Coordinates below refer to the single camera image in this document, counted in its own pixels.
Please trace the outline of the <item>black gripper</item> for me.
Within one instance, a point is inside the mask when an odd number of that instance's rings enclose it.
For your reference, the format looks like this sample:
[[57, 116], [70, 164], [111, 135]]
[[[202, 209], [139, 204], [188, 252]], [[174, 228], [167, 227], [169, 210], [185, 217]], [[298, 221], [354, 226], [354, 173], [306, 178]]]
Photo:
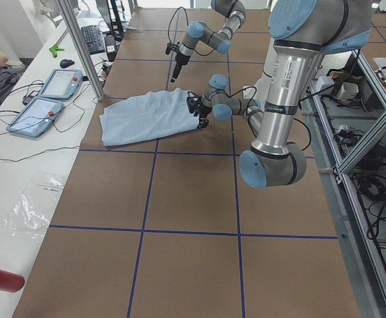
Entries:
[[190, 60], [190, 56], [186, 54], [186, 52], [189, 53], [189, 48], [185, 47], [185, 45], [183, 45], [183, 43], [180, 43], [180, 42], [177, 42], [176, 44], [172, 42], [168, 42], [166, 44], [165, 54], [169, 55], [171, 52], [176, 53], [176, 57], [175, 57], [176, 66], [174, 67], [172, 77], [170, 79], [170, 82], [174, 83], [179, 77], [182, 67], [188, 64]]
[[209, 124], [209, 120], [207, 119], [207, 117], [210, 113], [210, 108], [204, 104], [202, 98], [198, 95], [189, 93], [186, 102], [189, 112], [195, 117], [199, 117], [199, 123], [197, 128], [206, 128]]

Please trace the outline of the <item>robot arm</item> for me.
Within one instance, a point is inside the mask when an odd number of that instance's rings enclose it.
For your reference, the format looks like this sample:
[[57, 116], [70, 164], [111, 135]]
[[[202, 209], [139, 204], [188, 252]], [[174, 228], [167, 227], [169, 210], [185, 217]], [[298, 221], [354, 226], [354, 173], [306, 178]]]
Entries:
[[171, 40], [166, 45], [165, 54], [175, 52], [176, 65], [170, 79], [174, 83], [183, 66], [186, 66], [194, 53], [197, 43], [203, 42], [212, 50], [226, 54], [231, 46], [231, 39], [237, 29], [241, 28], [246, 20], [245, 7], [241, 1], [216, 0], [211, 1], [212, 9], [226, 18], [220, 30], [212, 30], [205, 22], [192, 21], [188, 23], [186, 34], [177, 44]]
[[275, 63], [263, 103], [227, 94], [227, 78], [214, 75], [202, 96], [186, 102], [200, 126], [212, 114], [246, 119], [255, 139], [239, 159], [243, 181], [254, 188], [286, 186], [306, 171], [300, 147], [289, 140], [300, 97], [324, 56], [363, 47], [369, 40], [370, 1], [278, 1], [269, 17]]

